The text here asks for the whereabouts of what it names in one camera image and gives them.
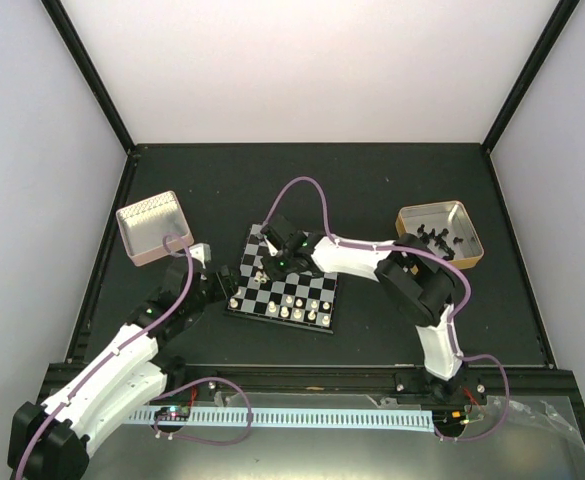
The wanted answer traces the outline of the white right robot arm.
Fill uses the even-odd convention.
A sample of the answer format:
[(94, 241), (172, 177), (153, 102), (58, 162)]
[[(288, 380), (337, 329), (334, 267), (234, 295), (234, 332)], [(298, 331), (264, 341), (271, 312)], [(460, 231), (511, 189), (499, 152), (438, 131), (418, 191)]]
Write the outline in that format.
[(424, 354), (424, 393), (441, 404), (463, 390), (463, 353), (454, 325), (457, 281), (445, 261), (412, 234), (368, 242), (305, 233), (276, 215), (261, 227), (268, 254), (263, 270), (272, 280), (292, 273), (345, 274), (381, 285), (401, 317), (415, 326)]

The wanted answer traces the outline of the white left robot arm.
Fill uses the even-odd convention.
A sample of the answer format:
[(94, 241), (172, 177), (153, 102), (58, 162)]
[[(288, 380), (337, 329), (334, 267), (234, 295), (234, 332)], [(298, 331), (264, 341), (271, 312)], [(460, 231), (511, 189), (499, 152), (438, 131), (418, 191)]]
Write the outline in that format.
[(162, 284), (68, 384), (14, 414), (7, 464), (15, 479), (79, 479), (96, 450), (135, 410), (196, 390), (185, 361), (166, 348), (207, 306), (230, 300), (239, 273), (210, 270), (199, 254), (173, 261)]

